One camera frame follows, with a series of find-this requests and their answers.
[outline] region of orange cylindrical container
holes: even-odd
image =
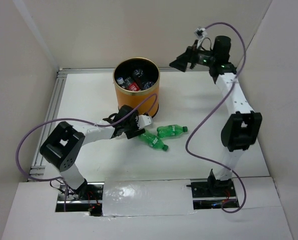
[[[146,77],[154,82],[154,85],[146,90],[141,91],[129,91],[120,87],[117,83],[118,78],[127,78],[132,77],[132,72],[135,69],[142,69]],[[119,108],[123,105],[128,105],[135,108],[139,105],[145,98],[149,97],[152,94],[157,94],[158,99],[148,114],[154,117],[159,109],[159,84],[160,84],[160,70],[157,65],[142,57],[134,57],[128,60],[121,62],[113,72],[113,80],[115,86],[115,92],[117,94]],[[147,100],[139,108],[139,114],[146,113],[154,103],[154,97]]]

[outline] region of white robotic arm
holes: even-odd
[[[102,139],[112,139],[122,133],[133,138],[144,132],[144,127],[153,123],[147,115],[134,114],[119,124],[114,124],[132,110],[129,106],[122,106],[119,113],[111,115],[95,125],[71,126],[63,121],[57,125],[40,148],[40,153],[51,163],[76,194],[87,191],[87,181],[79,172],[75,161],[80,148],[86,144]]]
[[[262,116],[259,112],[255,113],[247,102],[236,78],[236,67],[229,62],[231,39],[227,36],[217,36],[213,48],[205,50],[202,48],[203,40],[207,36],[205,29],[198,28],[195,35],[198,39],[192,46],[187,47],[185,53],[171,62],[170,67],[182,72],[186,71],[188,63],[191,63],[190,69],[193,69],[197,64],[209,67],[209,73],[223,96],[227,95],[232,84],[235,83],[233,91],[225,101],[229,119],[221,131],[221,142],[225,146],[222,163],[233,170],[243,152],[255,143]],[[228,184],[230,182],[232,172],[223,169],[219,176],[220,180],[215,180],[211,171],[209,177],[212,178],[211,182],[215,185],[223,183],[222,185],[225,187],[225,182]]]

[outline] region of green plastic bottle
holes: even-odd
[[[175,137],[188,131],[188,127],[179,125],[160,126],[157,128],[158,137]]]
[[[169,146],[165,145],[163,141],[158,138],[156,135],[150,133],[149,131],[145,130],[144,134],[139,135],[140,140],[147,143],[150,147],[154,149],[162,149],[164,151],[167,151]]]

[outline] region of white wall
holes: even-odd
[[[247,51],[241,82],[263,115],[260,144],[298,240],[298,0],[273,0]]]
[[[271,0],[23,0],[60,67],[115,67],[147,57],[167,67],[192,45],[198,26],[225,21],[247,44]],[[242,50],[225,26],[210,31],[232,37],[232,61]]]
[[[29,128],[44,120],[56,79],[40,45],[11,0],[0,0],[0,239],[19,181],[15,150]],[[25,144],[30,169],[39,133]]]

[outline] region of wire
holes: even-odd
[[[51,181],[50,181],[50,186],[51,186],[52,188],[54,188],[54,189],[57,189],[58,191],[60,191],[61,193],[64,194],[64,191],[63,191],[62,189],[57,188],[57,187],[55,187],[55,186],[52,185],[52,181],[54,181],[54,180],[51,180]]]
[[[208,39],[209,40],[209,42],[210,42],[210,51],[212,50],[211,48],[212,48],[212,42],[211,42],[211,39],[210,38],[208,38],[208,37],[206,37],[204,40],[206,40],[206,39]],[[201,48],[203,49],[203,50],[205,50],[205,48],[203,48],[203,42],[204,42],[204,40],[202,41],[202,43],[201,43]]]
[[[90,203],[90,195],[89,193],[87,192],[87,195],[88,195],[88,203],[89,203],[89,208],[91,208],[91,203]]]
[[[225,194],[227,195],[227,199],[230,198],[230,192],[228,191],[228,189],[225,190]]]
[[[147,98],[145,98],[139,105],[137,105],[132,111],[130,111],[128,114],[126,114],[123,118],[121,118],[120,120],[114,122],[113,124],[109,124],[109,125],[100,125],[98,124],[97,126],[98,127],[102,127],[102,128],[105,128],[105,127],[113,127],[117,124],[119,124],[120,122],[124,121],[125,119],[127,119],[132,113],[134,113],[142,104],[144,104],[147,100],[149,100],[150,98],[152,97],[155,97],[154,99],[154,102],[151,106],[151,108],[146,112],[146,113],[149,113],[152,108],[154,107],[154,105],[156,104],[157,102],[157,99],[158,99],[158,95],[156,93],[148,96]],[[36,177],[33,177],[31,176],[30,174],[28,174],[26,171],[23,170],[23,168],[21,167],[21,164],[20,164],[20,150],[21,150],[21,147],[24,143],[24,141],[28,138],[28,136],[33,133],[34,131],[36,131],[37,129],[47,125],[47,124],[50,124],[50,123],[54,123],[54,122],[59,122],[59,121],[75,121],[75,122],[81,122],[81,123],[85,123],[85,124],[90,124],[90,125],[95,125],[93,122],[90,122],[90,121],[86,121],[86,120],[82,120],[82,119],[78,119],[78,118],[70,118],[70,117],[65,117],[65,118],[58,118],[58,119],[53,119],[53,120],[49,120],[49,121],[46,121],[46,122],[43,122],[37,126],[35,126],[34,128],[32,128],[31,130],[29,130],[25,135],[24,137],[20,140],[19,144],[18,144],[18,147],[17,147],[17,150],[15,152],[15,162],[16,162],[16,165],[19,169],[19,171],[21,172],[21,174],[27,178],[27,179],[31,179],[31,180],[34,180],[34,181],[37,181],[37,182],[51,182],[51,181],[54,181],[54,180],[62,180],[64,185],[65,185],[65,193],[64,193],[64,211],[66,211],[66,199],[67,199],[67,196],[68,196],[68,191],[69,191],[69,186],[68,184],[66,183],[66,181],[64,180],[63,177],[61,176],[58,176],[58,177],[53,177],[53,178],[36,178]]]
[[[63,182],[59,181],[58,179],[56,179],[56,181],[62,185],[64,184]]]
[[[91,196],[94,196],[95,201],[97,202],[97,205],[99,206],[99,201],[97,199],[97,197],[93,194],[93,192],[89,191],[90,194],[92,194]]]
[[[235,76],[235,79],[236,78],[238,78],[238,76],[240,75],[240,73],[242,72],[242,69],[244,68],[244,65],[245,65],[245,59],[246,59],[246,48],[245,48],[245,44],[244,44],[244,41],[243,41],[243,39],[242,39],[242,36],[241,36],[241,34],[238,32],[238,30],[234,27],[234,26],[232,26],[231,24],[228,24],[228,23],[226,23],[226,22],[215,22],[215,23],[212,23],[212,24],[210,24],[210,25],[208,25],[205,29],[208,29],[208,28],[210,28],[210,27],[212,27],[212,26],[214,26],[214,25],[226,25],[226,26],[228,26],[228,27],[230,27],[231,29],[233,29],[236,33],[237,33],[237,35],[238,35],[238,37],[240,38],[240,41],[241,41],[241,43],[242,43],[242,47],[243,47],[243,62],[242,62],[242,65],[241,65],[241,69],[237,72],[237,74],[236,74],[236,76]],[[227,98],[229,97],[229,95],[232,93],[232,91],[233,91],[233,89],[234,89],[234,86],[235,86],[235,81],[233,81],[232,82],[232,87],[230,88],[230,90],[229,90],[229,92],[226,94],[226,96],[218,103],[218,105],[202,120],[202,122],[193,130],[193,132],[191,133],[191,135],[189,136],[189,138],[188,138],[188,140],[187,140],[187,142],[186,142],[186,144],[185,144],[185,150],[190,154],[190,155],[192,155],[192,156],[194,156],[194,157],[196,157],[196,158],[199,158],[199,159],[202,159],[202,160],[206,160],[206,161],[208,161],[208,162],[211,162],[211,163],[214,163],[214,164],[217,164],[217,165],[220,165],[220,166],[222,166],[223,168],[225,168],[225,169],[228,169],[229,171],[232,171],[232,173],[238,178],[238,180],[239,180],[239,182],[241,183],[241,186],[242,186],[242,189],[243,189],[243,195],[244,195],[244,197],[243,197],[243,201],[242,201],[242,204],[236,209],[236,210],[234,210],[234,211],[227,211],[226,209],[224,209],[224,205],[225,204],[227,204],[227,203],[230,203],[230,202],[235,202],[235,201],[237,201],[236,199],[229,199],[229,200],[227,200],[227,201],[225,201],[225,202],[223,202],[222,204],[221,204],[221,209],[224,211],[224,212],[226,212],[226,213],[228,213],[228,214],[233,214],[233,213],[236,213],[236,212],[238,212],[238,211],[240,211],[242,208],[243,208],[243,206],[244,206],[244,204],[245,204],[245,202],[246,202],[246,199],[247,199],[247,192],[246,192],[246,189],[245,189],[245,186],[244,186],[244,184],[243,184],[243,181],[242,181],[242,179],[241,179],[241,177],[233,170],[233,169],[231,169],[231,168],[229,168],[228,166],[226,166],[226,165],[224,165],[224,164],[222,164],[222,163],[220,163],[220,162],[218,162],[218,161],[215,161],[215,160],[212,160],[212,159],[209,159],[209,158],[206,158],[206,157],[203,157],[203,156],[199,156],[199,155],[197,155],[197,154],[194,154],[194,153],[192,153],[190,150],[189,150],[189,148],[188,148],[188,146],[189,146],[189,143],[190,143],[190,141],[191,141],[191,139],[192,139],[192,137],[194,136],[194,134],[199,130],[199,128],[203,125],[203,124],[205,124],[205,122],[219,109],[219,107],[227,100]]]

